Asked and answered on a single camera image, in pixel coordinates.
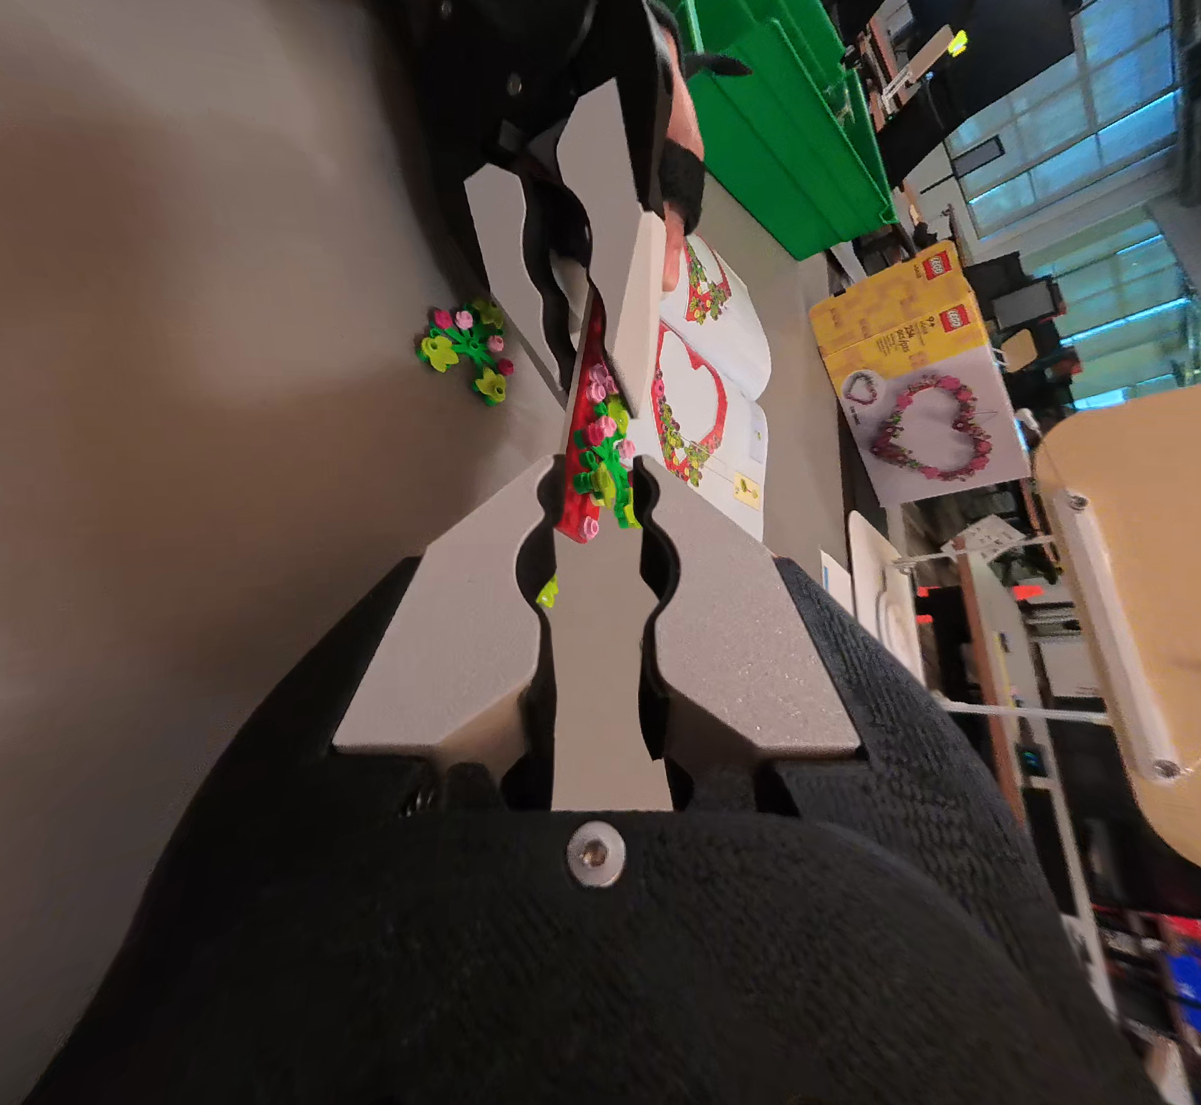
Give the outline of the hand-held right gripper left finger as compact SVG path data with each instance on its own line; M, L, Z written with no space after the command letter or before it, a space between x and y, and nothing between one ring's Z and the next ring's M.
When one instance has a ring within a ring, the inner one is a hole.
M554 460L517 479L432 543L334 736L339 753L521 758L521 701L541 648L519 556L547 521L538 492Z

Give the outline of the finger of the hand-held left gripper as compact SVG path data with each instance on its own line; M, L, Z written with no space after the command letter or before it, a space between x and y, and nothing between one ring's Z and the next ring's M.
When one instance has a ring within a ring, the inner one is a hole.
M666 223L638 198L619 84L582 96L558 144L564 186L590 233L589 279L603 306L603 348L633 418L648 404L656 365Z
M552 393L575 393L592 284L582 204L544 163L488 165L466 183L488 293Z

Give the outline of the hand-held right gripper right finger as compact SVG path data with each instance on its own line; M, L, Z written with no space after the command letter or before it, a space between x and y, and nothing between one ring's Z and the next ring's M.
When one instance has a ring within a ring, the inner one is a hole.
M633 472L638 721L669 763L832 762L860 736L769 550L662 465Z

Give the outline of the red lego heart with flowers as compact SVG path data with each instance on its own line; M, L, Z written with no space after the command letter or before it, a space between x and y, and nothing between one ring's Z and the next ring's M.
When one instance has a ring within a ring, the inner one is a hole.
M605 311L596 295L587 302L577 368L567 412L564 500L559 533L586 545L600 533L601 515L622 529L638 529L634 510L636 446L626 398L604 351Z

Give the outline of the small lego flower cluster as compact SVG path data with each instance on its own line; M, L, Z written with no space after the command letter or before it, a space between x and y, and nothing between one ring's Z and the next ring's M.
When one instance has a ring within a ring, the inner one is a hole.
M515 375L506 349L506 323L499 305L489 298L476 298L455 310L433 309L424 331L414 340L415 357L441 376L465 367L473 393L488 408L499 408Z

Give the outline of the lego instruction booklet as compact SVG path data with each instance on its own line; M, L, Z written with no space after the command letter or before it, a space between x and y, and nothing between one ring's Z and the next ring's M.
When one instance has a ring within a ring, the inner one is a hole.
M687 237L679 283L660 307L651 421L638 424L638 452L755 542L764 536L771 443L761 399L772 370L743 281L713 246Z

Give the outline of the yellow lego set box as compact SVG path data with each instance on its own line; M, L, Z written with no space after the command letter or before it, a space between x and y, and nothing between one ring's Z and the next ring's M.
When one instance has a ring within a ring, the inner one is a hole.
M999 354L954 242L851 284L809 319L883 506L1029 477Z

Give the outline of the person's left hand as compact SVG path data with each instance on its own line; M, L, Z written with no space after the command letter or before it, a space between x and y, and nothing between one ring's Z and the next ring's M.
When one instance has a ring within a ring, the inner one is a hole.
M689 95L679 60L679 51L674 39L665 32L669 44L671 68L673 68L673 104L669 120L668 138L682 148L689 151L692 156L702 161L704 157L704 144L699 130L694 102ZM678 287L682 263L683 246L685 239L684 218L680 209L665 198L665 226L666 226L666 250L662 275L662 293L669 295Z

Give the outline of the white plastic tray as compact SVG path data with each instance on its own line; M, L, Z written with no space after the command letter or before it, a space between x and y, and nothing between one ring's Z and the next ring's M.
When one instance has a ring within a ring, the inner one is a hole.
M926 684L913 584L903 557L865 516L847 519L855 617L922 685Z

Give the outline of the green plastic bin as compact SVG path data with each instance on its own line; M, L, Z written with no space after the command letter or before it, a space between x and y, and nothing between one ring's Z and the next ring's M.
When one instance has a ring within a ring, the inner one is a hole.
M685 54L752 70L689 81L706 166L794 259L896 223L861 81L820 0L660 2Z

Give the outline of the light wooden chair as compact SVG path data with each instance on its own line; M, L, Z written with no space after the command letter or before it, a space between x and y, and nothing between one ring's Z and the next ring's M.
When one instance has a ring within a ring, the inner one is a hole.
M1136 804L1199 864L1199 386L1071 415L1034 480Z

